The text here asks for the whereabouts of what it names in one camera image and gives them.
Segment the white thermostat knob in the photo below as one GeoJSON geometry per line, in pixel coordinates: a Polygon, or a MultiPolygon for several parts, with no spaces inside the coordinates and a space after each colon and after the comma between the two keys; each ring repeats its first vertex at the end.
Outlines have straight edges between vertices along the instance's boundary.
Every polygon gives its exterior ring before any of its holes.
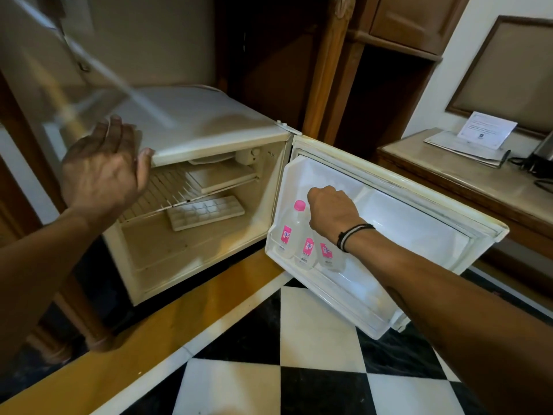
{"type": "Polygon", "coordinates": [[[254,166],[262,162],[261,147],[239,150],[234,155],[237,163],[246,166],[254,166]]]}

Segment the white folded card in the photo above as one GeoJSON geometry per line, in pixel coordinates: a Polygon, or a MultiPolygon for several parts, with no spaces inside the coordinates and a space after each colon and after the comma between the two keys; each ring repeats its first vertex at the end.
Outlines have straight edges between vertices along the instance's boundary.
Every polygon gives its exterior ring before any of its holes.
{"type": "Polygon", "coordinates": [[[472,112],[457,136],[478,146],[498,150],[516,127],[514,121],[472,112]]]}

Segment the white plastic fridge tray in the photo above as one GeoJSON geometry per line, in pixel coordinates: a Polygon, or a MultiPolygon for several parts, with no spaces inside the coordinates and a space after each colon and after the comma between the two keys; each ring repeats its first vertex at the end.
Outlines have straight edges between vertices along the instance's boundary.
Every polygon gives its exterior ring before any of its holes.
{"type": "Polygon", "coordinates": [[[229,159],[211,164],[190,165],[185,170],[185,176],[201,194],[211,194],[253,180],[257,173],[253,168],[229,159]]]}

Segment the wooden framed wall panel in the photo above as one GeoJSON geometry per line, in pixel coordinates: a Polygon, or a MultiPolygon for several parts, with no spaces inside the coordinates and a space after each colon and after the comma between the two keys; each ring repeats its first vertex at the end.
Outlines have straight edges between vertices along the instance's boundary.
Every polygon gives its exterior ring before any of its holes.
{"type": "Polygon", "coordinates": [[[498,16],[445,111],[485,113],[546,138],[553,131],[553,19],[498,16]]]}

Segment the white paper folder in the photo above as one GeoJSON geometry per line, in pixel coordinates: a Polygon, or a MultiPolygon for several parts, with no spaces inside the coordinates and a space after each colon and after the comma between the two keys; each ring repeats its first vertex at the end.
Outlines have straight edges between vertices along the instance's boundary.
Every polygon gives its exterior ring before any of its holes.
{"type": "Polygon", "coordinates": [[[424,142],[496,169],[503,151],[506,150],[503,148],[494,150],[481,146],[475,142],[460,138],[449,131],[441,131],[426,138],[424,142]]]}

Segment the white mini fridge body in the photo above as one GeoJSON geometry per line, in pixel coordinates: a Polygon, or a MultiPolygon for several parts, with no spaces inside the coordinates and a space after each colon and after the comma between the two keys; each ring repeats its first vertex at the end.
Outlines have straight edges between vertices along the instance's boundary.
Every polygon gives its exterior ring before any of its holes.
{"type": "Polygon", "coordinates": [[[134,306],[266,238],[292,136],[271,118],[209,86],[145,87],[137,94],[148,101],[146,107],[110,89],[65,105],[45,125],[58,157],[91,134],[101,119],[117,115],[135,127],[138,150],[155,151],[151,171],[184,162],[235,160],[236,151],[256,147],[262,149],[262,162],[251,166],[258,180],[199,200],[235,196],[245,209],[243,216],[174,231],[165,210],[127,225],[117,221],[104,232],[134,306]]]}

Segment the person's right forearm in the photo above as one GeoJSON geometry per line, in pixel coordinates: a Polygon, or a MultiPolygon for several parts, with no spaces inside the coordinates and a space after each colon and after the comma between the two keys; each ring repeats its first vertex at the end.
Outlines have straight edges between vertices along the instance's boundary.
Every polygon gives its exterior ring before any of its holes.
{"type": "Polygon", "coordinates": [[[553,327],[376,230],[344,249],[495,415],[553,415],[553,327]]]}

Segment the black wrist band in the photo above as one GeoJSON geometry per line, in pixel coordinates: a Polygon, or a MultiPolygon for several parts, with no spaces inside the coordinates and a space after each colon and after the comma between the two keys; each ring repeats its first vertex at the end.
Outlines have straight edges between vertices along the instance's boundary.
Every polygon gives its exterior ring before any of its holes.
{"type": "Polygon", "coordinates": [[[340,232],[337,238],[336,246],[341,251],[348,253],[346,250],[346,243],[349,240],[350,237],[352,237],[354,234],[356,234],[359,231],[363,230],[375,230],[376,228],[371,225],[370,223],[360,223],[353,227],[351,227],[348,230],[345,230],[343,232],[340,232]]]}

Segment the wooden cabinet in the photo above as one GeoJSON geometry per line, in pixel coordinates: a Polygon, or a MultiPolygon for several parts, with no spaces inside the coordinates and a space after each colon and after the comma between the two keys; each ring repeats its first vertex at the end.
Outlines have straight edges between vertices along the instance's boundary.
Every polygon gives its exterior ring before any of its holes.
{"type": "Polygon", "coordinates": [[[469,0],[214,0],[217,87],[360,158],[399,140],[469,0]]]}

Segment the wooden counter with stone top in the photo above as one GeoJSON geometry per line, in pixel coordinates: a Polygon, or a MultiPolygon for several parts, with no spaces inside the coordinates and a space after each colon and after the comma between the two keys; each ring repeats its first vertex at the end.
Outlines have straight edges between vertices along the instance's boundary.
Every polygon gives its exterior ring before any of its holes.
{"type": "Polygon", "coordinates": [[[438,132],[380,146],[372,160],[505,223],[507,237],[479,259],[480,269],[553,300],[553,194],[512,164],[495,169],[425,143],[438,132]]]}

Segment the person's left forearm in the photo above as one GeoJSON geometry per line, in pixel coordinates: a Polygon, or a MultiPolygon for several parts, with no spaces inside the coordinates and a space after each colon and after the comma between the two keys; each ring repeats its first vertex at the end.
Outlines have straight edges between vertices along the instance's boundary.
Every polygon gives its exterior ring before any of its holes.
{"type": "Polygon", "coordinates": [[[106,216],[68,209],[54,222],[0,248],[0,370],[10,362],[93,241],[106,216]]]}

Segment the wooden side table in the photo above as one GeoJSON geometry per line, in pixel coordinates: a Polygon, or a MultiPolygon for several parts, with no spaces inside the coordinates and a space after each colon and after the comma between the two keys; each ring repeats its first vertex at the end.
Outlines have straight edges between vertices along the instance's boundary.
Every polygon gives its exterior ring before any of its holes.
{"type": "MultiPolygon", "coordinates": [[[[38,176],[39,185],[53,199],[54,209],[64,211],[59,182],[38,145],[2,71],[0,71],[0,124],[21,152],[31,174],[38,176]]],[[[24,195],[15,177],[0,156],[0,248],[42,228],[37,213],[24,195]]],[[[71,273],[53,298],[54,304],[84,337],[87,348],[107,352],[115,347],[115,337],[107,328],[87,298],[76,276],[71,273]]],[[[48,364],[66,362],[73,354],[70,343],[59,339],[41,321],[27,336],[25,343],[37,350],[48,364]]]]}

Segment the clear water bottle pink label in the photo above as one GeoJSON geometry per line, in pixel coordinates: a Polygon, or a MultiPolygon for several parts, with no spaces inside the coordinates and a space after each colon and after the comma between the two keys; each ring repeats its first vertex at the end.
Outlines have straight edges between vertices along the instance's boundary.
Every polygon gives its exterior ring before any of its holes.
{"type": "Polygon", "coordinates": [[[309,209],[303,200],[296,200],[283,211],[275,233],[276,251],[281,257],[291,259],[301,250],[309,219],[309,209]]]}
{"type": "Polygon", "coordinates": [[[335,244],[314,232],[315,249],[319,265],[330,272],[341,273],[346,266],[346,256],[335,244]]]}
{"type": "Polygon", "coordinates": [[[317,262],[315,232],[310,227],[308,220],[305,220],[302,225],[294,261],[296,265],[306,271],[313,268],[317,262]]]}

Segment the white ice cube tray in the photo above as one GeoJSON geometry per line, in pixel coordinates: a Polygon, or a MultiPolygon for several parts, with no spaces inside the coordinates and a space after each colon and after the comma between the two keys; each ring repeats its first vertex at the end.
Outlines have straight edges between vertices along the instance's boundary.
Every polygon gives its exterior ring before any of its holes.
{"type": "Polygon", "coordinates": [[[224,196],[172,207],[166,214],[172,229],[183,231],[243,216],[245,209],[235,196],[224,196]]]}

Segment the person's left hand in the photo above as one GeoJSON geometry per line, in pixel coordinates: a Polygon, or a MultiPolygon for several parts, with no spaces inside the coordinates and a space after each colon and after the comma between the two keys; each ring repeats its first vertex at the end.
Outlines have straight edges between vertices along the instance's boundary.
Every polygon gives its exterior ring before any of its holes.
{"type": "Polygon", "coordinates": [[[98,122],[62,160],[61,193],[69,211],[103,228],[112,225],[145,191],[137,191],[136,131],[120,116],[98,122]]]}

